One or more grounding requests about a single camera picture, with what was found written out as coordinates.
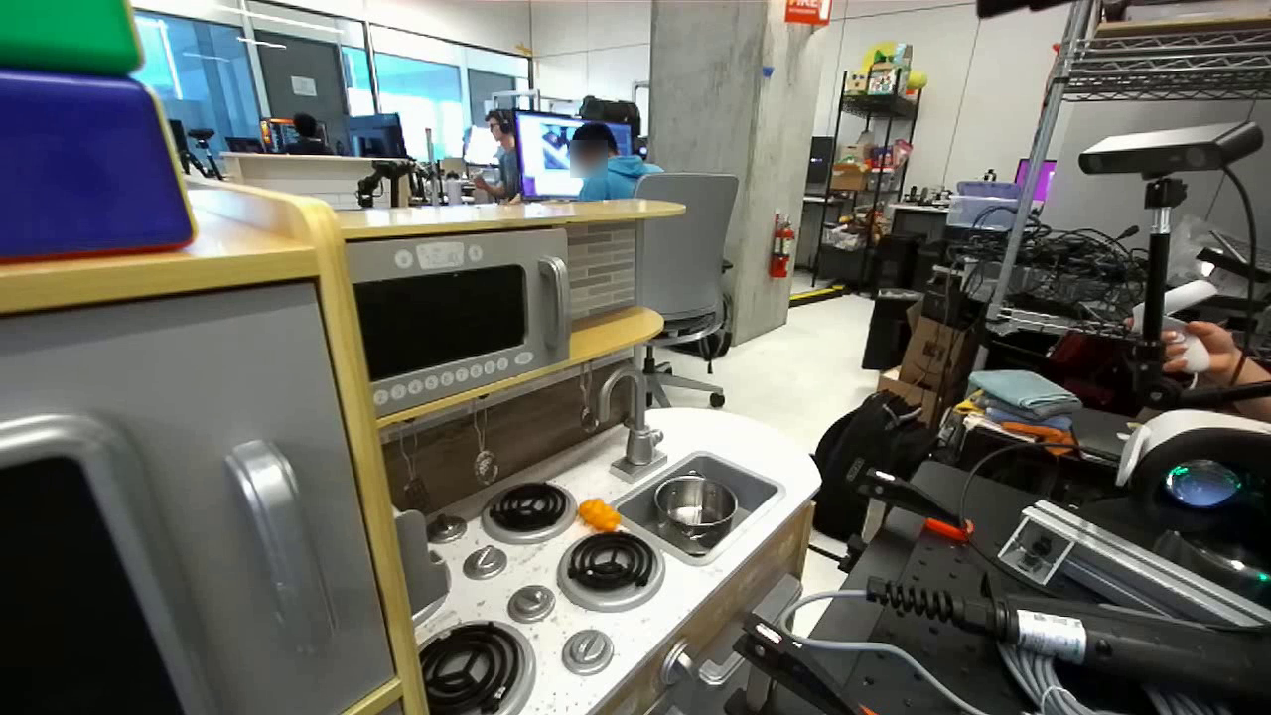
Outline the orange carrot plush toy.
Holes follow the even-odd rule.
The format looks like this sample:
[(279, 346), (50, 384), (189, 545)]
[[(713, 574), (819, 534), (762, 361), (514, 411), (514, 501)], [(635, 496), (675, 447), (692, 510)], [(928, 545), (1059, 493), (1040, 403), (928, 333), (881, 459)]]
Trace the orange carrot plush toy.
[(579, 501), (574, 517), (594, 534), (618, 534), (623, 517), (606, 501)]

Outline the grey toy faucet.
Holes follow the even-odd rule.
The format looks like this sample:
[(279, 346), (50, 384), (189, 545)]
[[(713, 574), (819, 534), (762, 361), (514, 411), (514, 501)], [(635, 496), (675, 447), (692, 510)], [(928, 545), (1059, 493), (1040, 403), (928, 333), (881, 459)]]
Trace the grey toy faucet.
[(642, 373), (630, 367), (601, 382), (601, 418), (623, 424), (623, 455), (610, 463), (618, 477), (642, 477), (664, 467), (664, 433), (646, 424)]

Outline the small steel pot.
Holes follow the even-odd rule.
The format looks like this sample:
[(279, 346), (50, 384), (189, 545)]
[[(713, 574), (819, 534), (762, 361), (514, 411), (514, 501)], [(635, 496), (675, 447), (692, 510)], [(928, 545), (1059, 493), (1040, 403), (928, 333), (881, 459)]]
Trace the small steel pot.
[(708, 477), (667, 477), (654, 489), (654, 512), (683, 534), (720, 534), (734, 517), (734, 493)]

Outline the grey toy sink basin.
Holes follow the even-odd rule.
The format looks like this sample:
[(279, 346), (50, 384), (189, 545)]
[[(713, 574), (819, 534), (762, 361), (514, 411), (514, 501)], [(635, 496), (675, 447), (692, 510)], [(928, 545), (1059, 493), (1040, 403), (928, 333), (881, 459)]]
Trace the grey toy sink basin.
[(635, 485), (618, 501), (618, 517), (660, 537), (671, 553), (708, 562), (774, 496), (778, 485), (730, 463), (692, 455), (664, 477)]

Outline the toy microwave oven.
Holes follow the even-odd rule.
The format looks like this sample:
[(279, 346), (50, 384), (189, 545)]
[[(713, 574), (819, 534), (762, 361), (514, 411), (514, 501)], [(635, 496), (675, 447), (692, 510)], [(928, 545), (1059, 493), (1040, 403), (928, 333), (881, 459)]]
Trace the toy microwave oven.
[(569, 358), (569, 235), (349, 247), (373, 404), (399, 412)]

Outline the grey toy oven door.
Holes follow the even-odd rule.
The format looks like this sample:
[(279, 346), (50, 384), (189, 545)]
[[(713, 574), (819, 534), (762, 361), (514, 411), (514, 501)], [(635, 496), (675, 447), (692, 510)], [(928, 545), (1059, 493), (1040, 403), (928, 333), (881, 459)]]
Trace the grey toy oven door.
[(0, 715), (345, 715), (394, 678), (316, 289), (0, 321)]

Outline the grey office chair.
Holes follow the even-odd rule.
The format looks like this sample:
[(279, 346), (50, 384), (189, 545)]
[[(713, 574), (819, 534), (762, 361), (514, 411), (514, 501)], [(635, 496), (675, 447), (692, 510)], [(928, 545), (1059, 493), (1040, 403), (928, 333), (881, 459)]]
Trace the grey office chair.
[(667, 404), (667, 390), (692, 390), (667, 361), (654, 358), (660, 346), (688, 346), (702, 361), (721, 351), (721, 275), (726, 275), (726, 227), (734, 211), (734, 174), (646, 174), (635, 195), (683, 202), (683, 214), (667, 222), (646, 222), (635, 247), (635, 293), (646, 312), (664, 317), (664, 330), (642, 351), (642, 390), (651, 404)]

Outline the red fire extinguisher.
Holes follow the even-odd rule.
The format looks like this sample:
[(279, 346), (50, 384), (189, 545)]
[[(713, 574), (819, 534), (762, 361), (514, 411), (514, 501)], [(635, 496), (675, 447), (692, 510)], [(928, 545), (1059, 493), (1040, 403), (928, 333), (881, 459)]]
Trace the red fire extinguisher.
[(791, 220), (778, 220), (774, 214), (774, 227), (771, 227), (771, 261), (765, 261), (765, 275), (771, 280), (791, 280), (791, 261), (793, 261), (793, 227)]

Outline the person in blue shirt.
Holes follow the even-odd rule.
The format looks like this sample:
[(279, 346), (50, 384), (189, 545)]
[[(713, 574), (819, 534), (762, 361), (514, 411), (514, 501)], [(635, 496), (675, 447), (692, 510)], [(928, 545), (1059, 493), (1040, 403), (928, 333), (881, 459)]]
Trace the person in blue shirt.
[(654, 174), (654, 163), (618, 154), (606, 125), (585, 125), (570, 132), (569, 154), (579, 163), (585, 198), (630, 198), (635, 187)]

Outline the black stove burner back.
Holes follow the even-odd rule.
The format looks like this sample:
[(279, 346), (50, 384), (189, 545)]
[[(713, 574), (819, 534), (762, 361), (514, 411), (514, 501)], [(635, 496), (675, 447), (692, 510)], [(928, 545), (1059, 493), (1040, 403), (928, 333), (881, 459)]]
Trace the black stove burner back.
[(508, 545), (536, 545), (554, 537), (570, 517), (570, 496), (554, 485), (512, 485), (496, 493), (480, 523)]

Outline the black stove burner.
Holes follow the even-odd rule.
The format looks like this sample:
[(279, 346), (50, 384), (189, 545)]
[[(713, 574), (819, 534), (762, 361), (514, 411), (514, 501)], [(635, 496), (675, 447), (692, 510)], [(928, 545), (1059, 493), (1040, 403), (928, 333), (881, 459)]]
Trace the black stove burner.
[(660, 592), (664, 555), (642, 537), (594, 534), (560, 555), (554, 582), (579, 608), (623, 612)]
[(570, 496), (554, 485), (512, 485), (496, 493), (480, 523), (508, 545), (536, 545), (554, 537), (570, 517)]
[(455, 625), (419, 648), (419, 678), (427, 715), (521, 715), (536, 661), (508, 625)]

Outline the black stove burner middle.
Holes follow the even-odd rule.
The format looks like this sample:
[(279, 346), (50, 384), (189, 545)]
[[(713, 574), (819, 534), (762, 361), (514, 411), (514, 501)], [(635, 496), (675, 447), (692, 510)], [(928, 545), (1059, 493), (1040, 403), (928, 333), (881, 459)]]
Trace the black stove burner middle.
[(660, 592), (664, 555), (642, 537), (594, 534), (560, 555), (554, 582), (579, 608), (623, 612)]

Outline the computer monitor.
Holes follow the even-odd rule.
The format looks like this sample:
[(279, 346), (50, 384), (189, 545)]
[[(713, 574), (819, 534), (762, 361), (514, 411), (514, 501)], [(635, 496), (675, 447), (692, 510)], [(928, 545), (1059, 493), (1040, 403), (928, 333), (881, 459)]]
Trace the computer monitor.
[(569, 154), (570, 132), (585, 125), (594, 125), (594, 121), (560, 121), (560, 116), (541, 116), (541, 110), (525, 110), (514, 121), (521, 195), (525, 198), (585, 198), (579, 195), (585, 173)]

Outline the black stove burner front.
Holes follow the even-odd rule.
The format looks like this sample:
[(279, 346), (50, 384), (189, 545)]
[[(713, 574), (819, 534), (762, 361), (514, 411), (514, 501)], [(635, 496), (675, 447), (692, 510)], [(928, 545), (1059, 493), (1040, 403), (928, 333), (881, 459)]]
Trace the black stove burner front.
[(427, 715), (521, 715), (536, 661), (508, 625), (455, 625), (419, 648), (419, 678)]

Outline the blue plastic bin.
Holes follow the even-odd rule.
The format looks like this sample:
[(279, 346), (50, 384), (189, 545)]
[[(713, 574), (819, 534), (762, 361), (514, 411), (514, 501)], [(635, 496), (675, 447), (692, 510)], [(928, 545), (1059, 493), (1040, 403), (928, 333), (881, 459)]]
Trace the blue plastic bin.
[(193, 237), (165, 121), (136, 81), (0, 72), (0, 259)]

